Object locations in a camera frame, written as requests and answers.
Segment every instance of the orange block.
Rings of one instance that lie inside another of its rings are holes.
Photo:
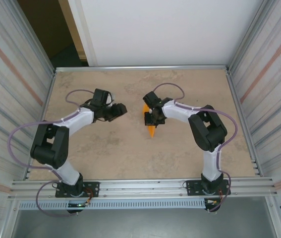
[[[149,110],[150,110],[150,108],[147,106],[147,104],[145,104],[145,105],[144,105],[144,108],[143,108],[143,110],[142,110],[143,115],[145,116],[145,113],[148,113]],[[155,129],[156,129],[156,127],[155,127],[154,125],[149,125],[149,126],[148,126],[148,130],[149,130],[149,133],[150,133],[151,138],[154,137]]]

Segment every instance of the corrugated metal wall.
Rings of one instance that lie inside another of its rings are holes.
[[[272,176],[281,199],[281,0],[231,69],[262,173]]]
[[[0,221],[11,182],[25,173],[8,155],[8,134],[40,119],[53,78],[52,66],[24,19],[16,1],[0,0]],[[13,138],[14,153],[26,163],[34,132],[27,128]]]

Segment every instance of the marble-pattern surface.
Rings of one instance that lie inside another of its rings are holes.
[[[86,126],[71,136],[68,159],[84,179],[167,179],[198,178],[203,169],[203,151],[195,144],[188,124],[167,119],[156,129],[153,139],[144,125],[143,96],[156,85],[173,82],[186,96],[180,102],[192,106],[212,105],[232,115],[237,112],[223,70],[151,70],[59,72],[53,87],[47,120],[59,119],[75,110],[64,101],[74,89],[101,88],[115,94],[115,102],[127,106],[128,113],[112,122]],[[181,92],[166,85],[156,91],[161,98],[176,98]],[[83,103],[92,95],[77,92],[71,100]],[[230,120],[221,117],[233,134]],[[222,168],[233,177],[254,176],[241,128],[235,140],[222,152]],[[30,179],[54,179],[47,171],[36,170]]]

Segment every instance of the black mounting plate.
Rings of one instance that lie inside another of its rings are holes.
[[[84,188],[89,188],[93,192],[93,197],[99,196],[100,191],[100,182],[83,182],[83,191]],[[65,193],[62,182],[58,182],[56,186],[56,197],[73,197],[70,194]],[[87,194],[87,192],[83,192],[81,196],[79,197],[90,197],[90,195]]]
[[[215,195],[218,196],[220,195],[219,190],[222,190],[223,196],[227,193],[228,190],[228,180],[224,179],[218,190],[216,190],[213,193],[207,193],[203,186],[202,186],[202,180],[187,180],[185,181],[186,184],[186,192],[188,196],[201,196],[201,195]]]

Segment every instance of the wire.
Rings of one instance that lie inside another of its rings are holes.
[[[74,118],[75,116],[77,116],[80,111],[81,111],[81,108],[80,108],[80,105],[76,102],[73,102],[73,101],[70,101],[68,100],[68,96],[74,92],[79,92],[79,91],[83,91],[83,92],[89,92],[89,93],[92,93],[92,91],[90,90],[86,90],[86,89],[76,89],[76,90],[73,90],[71,92],[69,92],[66,97],[65,97],[65,101],[67,103],[71,103],[71,104],[74,104],[77,106],[77,111],[76,113],[68,116],[67,118],[64,118],[64,119],[61,119],[61,120],[55,120],[55,121],[36,121],[36,122],[30,122],[30,123],[26,123],[24,125],[21,125],[21,126],[18,126],[16,127],[8,136],[8,140],[7,140],[7,149],[8,149],[8,153],[10,154],[10,156],[12,157],[12,159],[20,164],[21,166],[24,166],[26,168],[30,168],[30,169],[40,169],[40,170],[51,170],[49,167],[44,167],[44,166],[32,166],[32,165],[29,165],[29,164],[26,164],[26,163],[23,163],[21,162],[15,155],[14,153],[12,152],[12,148],[11,148],[11,140],[13,138],[13,135],[19,131],[20,129],[24,128],[24,127],[28,127],[28,126],[33,126],[33,125],[44,125],[44,124],[53,124],[53,123],[61,123],[63,121],[67,121],[67,120],[70,120],[72,118]],[[55,172],[55,171],[52,171],[60,180],[62,180],[62,178]]]
[[[52,183],[52,187],[57,189],[57,182]]]
[[[182,89],[179,85],[177,85],[177,84],[175,84],[175,83],[161,83],[161,84],[157,85],[157,86],[154,88],[154,90],[152,90],[152,91],[155,92],[157,88],[159,88],[160,86],[163,86],[163,85],[172,85],[172,86],[175,86],[175,87],[177,87],[178,89],[180,89],[180,91],[181,91],[181,93],[182,93],[182,96],[179,97],[179,98],[176,98],[176,99],[174,100],[174,103],[176,103],[177,100],[183,99],[183,98],[185,97],[185,93],[184,93],[183,89]]]
[[[86,194],[89,194],[89,192],[90,192],[90,197],[89,197],[89,199],[86,200],[86,203],[90,204],[90,201],[93,198],[93,191],[89,187],[86,187],[85,192],[86,192]]]
[[[75,116],[77,116],[77,115],[80,113],[80,111],[81,111],[80,105],[79,105],[78,103],[76,103],[76,102],[73,102],[73,101],[68,100],[68,97],[69,97],[72,93],[74,93],[74,92],[89,92],[89,93],[92,93],[92,94],[93,94],[92,91],[86,90],[86,89],[76,89],[76,90],[70,91],[70,92],[66,95],[65,101],[66,101],[67,103],[71,103],[71,104],[74,104],[74,105],[77,106],[77,111],[76,111],[76,113],[74,113],[74,114],[68,116],[67,118],[64,118],[64,119],[61,119],[61,120],[56,120],[56,121],[37,121],[37,122],[26,123],[26,124],[24,124],[24,125],[18,126],[17,128],[15,128],[15,129],[9,134],[8,140],[7,140],[7,149],[8,149],[8,153],[10,154],[10,156],[13,158],[13,160],[14,160],[16,163],[18,163],[18,164],[20,164],[21,166],[24,166],[24,167],[26,167],[26,168],[41,169],[41,170],[51,170],[49,167],[44,167],[44,166],[32,166],[32,165],[29,165],[29,164],[26,164],[26,163],[21,162],[21,161],[14,155],[14,153],[12,152],[11,140],[12,140],[12,138],[13,138],[13,135],[14,135],[17,131],[19,131],[20,129],[22,129],[22,128],[24,128],[24,127],[33,126],[33,125],[43,125],[43,124],[61,123],[61,122],[63,122],[63,121],[70,120],[70,119],[74,118]],[[55,172],[55,171],[53,171],[53,170],[52,170],[52,172],[55,174],[55,176],[57,176],[57,178],[58,178],[59,180],[62,180],[61,176],[60,176],[57,172]],[[57,182],[59,182],[59,181],[53,180],[53,181],[47,182],[47,183],[43,184],[43,185],[41,186],[41,188],[38,190],[37,195],[36,195],[36,205],[37,205],[38,209],[39,209],[42,213],[44,213],[45,215],[50,216],[50,217],[70,217],[70,216],[72,216],[72,215],[75,215],[75,213],[70,214],[70,215],[56,215],[56,214],[53,214],[53,213],[46,212],[46,211],[44,211],[44,210],[40,207],[39,202],[38,202],[38,197],[39,197],[40,191],[43,189],[44,186],[48,185],[49,183],[52,183],[52,184],[53,184],[53,183],[55,183],[55,182],[57,183]]]
[[[110,103],[107,103],[107,104],[106,104],[106,107],[107,107],[107,106],[109,106],[110,104],[112,104],[112,103],[113,103],[113,101],[114,101],[114,98],[113,98],[113,96],[112,96],[111,92],[109,92],[109,94],[110,94],[110,96],[111,96],[111,102],[110,102]]]
[[[186,182],[186,181],[184,181],[184,182],[183,182],[182,187],[184,187],[184,188],[186,188],[186,189],[187,189],[187,187],[183,186],[185,182]]]
[[[183,105],[179,105],[176,101],[177,101],[177,100],[180,100],[180,99],[183,99],[184,96],[185,96],[185,93],[184,93],[183,89],[182,89],[180,86],[176,85],[175,83],[162,83],[162,84],[159,84],[158,86],[156,86],[156,87],[154,88],[153,92],[154,92],[157,88],[159,88],[160,86],[166,85],[166,84],[168,84],[168,85],[173,85],[173,86],[179,88],[179,89],[181,90],[181,92],[182,92],[182,97],[176,98],[176,99],[174,100],[174,105],[175,105],[176,107],[183,108],[183,109],[187,109],[187,110],[192,110],[192,111],[213,112],[213,113],[221,114],[221,115],[227,117],[228,119],[230,119],[230,120],[233,122],[234,126],[235,126],[235,132],[234,132],[234,134],[231,136],[230,139],[228,139],[226,142],[224,142],[222,145],[220,145],[219,148],[218,148],[218,150],[217,150],[217,155],[216,155],[216,168],[217,168],[217,170],[218,170],[219,172],[221,172],[221,173],[227,175],[227,177],[228,177],[228,189],[227,189],[227,192],[226,192],[226,194],[225,194],[225,197],[220,201],[220,203],[219,203],[217,206],[215,206],[214,208],[212,208],[212,209],[209,210],[209,212],[212,212],[212,211],[214,211],[215,209],[217,209],[219,206],[221,206],[221,205],[223,204],[223,202],[226,200],[226,198],[227,198],[227,196],[228,196],[228,194],[229,194],[229,191],[230,191],[230,187],[231,187],[231,177],[230,177],[230,175],[229,175],[228,172],[223,171],[223,170],[220,169],[220,152],[221,152],[221,149],[222,149],[224,146],[226,146],[228,143],[230,143],[230,142],[236,137],[237,132],[238,132],[238,125],[237,125],[236,121],[234,120],[234,118],[232,118],[230,115],[228,115],[228,114],[226,114],[226,113],[224,113],[224,112],[221,112],[221,111],[218,111],[218,110],[213,110],[213,109],[186,107],[186,106],[183,106]]]
[[[50,183],[55,183],[55,182],[58,182],[57,180],[52,180],[52,181],[49,181],[49,182],[46,182],[44,183],[38,190],[37,192],[37,195],[36,195],[36,205],[37,205],[37,208],[39,209],[39,211],[41,211],[43,214],[49,216],[49,217],[71,217],[71,216],[74,216],[76,215],[76,213],[72,213],[72,214],[67,214],[67,215],[63,215],[63,214],[54,214],[54,213],[50,213],[50,212],[47,212],[45,210],[43,210],[41,207],[40,207],[40,204],[39,204],[39,201],[38,201],[38,198],[39,198],[39,194],[41,192],[41,190],[48,184]]]

